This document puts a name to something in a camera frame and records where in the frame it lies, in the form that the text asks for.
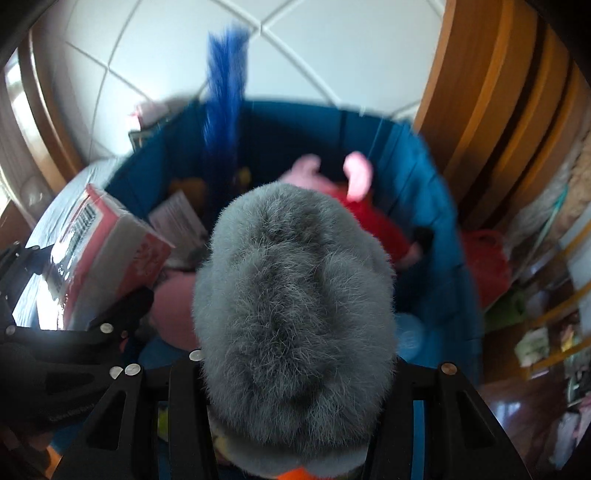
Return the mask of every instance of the black metal mount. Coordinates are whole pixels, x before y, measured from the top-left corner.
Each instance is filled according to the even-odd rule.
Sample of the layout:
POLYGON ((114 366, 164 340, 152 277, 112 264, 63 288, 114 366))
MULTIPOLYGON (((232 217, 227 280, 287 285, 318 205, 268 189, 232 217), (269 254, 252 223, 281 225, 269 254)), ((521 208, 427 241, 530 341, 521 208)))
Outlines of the black metal mount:
MULTIPOLYGON (((20 245, 0 255, 0 427, 25 438, 86 418, 54 480, 156 480, 157 408, 167 401, 171 479, 217 480, 201 351, 155 370, 121 363, 119 344, 149 311, 151 290, 128 295, 85 332, 16 326, 12 308, 47 258, 46 249, 20 245)), ((425 478, 530 478, 457 366, 432 369, 397 359, 393 368, 394 383, 370 443, 363 480, 411 478, 416 400, 424 402, 425 478)), ((0 471, 6 458, 0 448, 0 471)), ((6 471, 14 466, 10 463, 6 471)))

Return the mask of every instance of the blue feather duster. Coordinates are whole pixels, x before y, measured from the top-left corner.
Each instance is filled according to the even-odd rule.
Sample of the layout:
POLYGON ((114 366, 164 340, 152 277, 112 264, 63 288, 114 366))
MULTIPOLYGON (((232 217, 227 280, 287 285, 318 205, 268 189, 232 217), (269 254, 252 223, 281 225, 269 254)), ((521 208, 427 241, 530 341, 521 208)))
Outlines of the blue feather duster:
POLYGON ((242 27, 228 29, 221 38, 209 36, 209 99, 203 131, 204 176, 209 189, 209 212, 204 220, 208 228, 233 198, 248 37, 248 30, 242 27))

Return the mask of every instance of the metal screw head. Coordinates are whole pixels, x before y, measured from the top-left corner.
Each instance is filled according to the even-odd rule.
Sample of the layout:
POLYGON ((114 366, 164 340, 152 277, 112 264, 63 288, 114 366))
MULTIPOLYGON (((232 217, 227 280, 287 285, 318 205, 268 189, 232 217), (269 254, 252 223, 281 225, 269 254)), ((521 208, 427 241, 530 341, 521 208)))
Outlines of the metal screw head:
POLYGON ((119 374, 123 371, 123 369, 121 367, 111 367, 111 369, 109 370, 109 375, 111 376, 111 378, 114 380, 115 378, 117 378, 119 376, 119 374))
POLYGON ((125 367, 125 375, 133 377, 134 375, 137 375, 139 372, 141 372, 141 370, 142 368, 138 364, 129 364, 127 367, 125 367))
POLYGON ((193 362, 200 362, 201 360, 203 360, 203 352, 201 350, 193 350, 189 354, 189 359, 193 362))
POLYGON ((441 366, 441 371, 446 375, 457 374, 457 367, 454 364, 446 363, 441 366))
POLYGON ((100 324, 100 331, 103 333, 112 333, 113 326, 110 323, 101 323, 100 324))

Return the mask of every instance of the red and white box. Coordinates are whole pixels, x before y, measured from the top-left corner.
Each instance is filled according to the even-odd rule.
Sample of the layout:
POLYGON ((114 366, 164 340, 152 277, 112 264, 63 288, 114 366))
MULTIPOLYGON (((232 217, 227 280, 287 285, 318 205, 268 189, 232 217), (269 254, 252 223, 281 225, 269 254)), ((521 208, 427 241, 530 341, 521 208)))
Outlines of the red and white box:
POLYGON ((37 294, 42 329, 86 330, 117 300, 156 281, 172 246, 94 185, 51 250, 37 294))

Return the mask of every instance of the red plastic bag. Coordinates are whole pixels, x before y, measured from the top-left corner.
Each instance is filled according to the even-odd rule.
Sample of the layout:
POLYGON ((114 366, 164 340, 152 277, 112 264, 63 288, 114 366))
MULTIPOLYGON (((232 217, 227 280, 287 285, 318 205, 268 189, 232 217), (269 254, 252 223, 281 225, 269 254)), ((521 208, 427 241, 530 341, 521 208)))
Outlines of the red plastic bag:
POLYGON ((466 262, 485 309, 511 286, 511 267, 503 253, 503 237, 494 230, 462 232, 466 262))

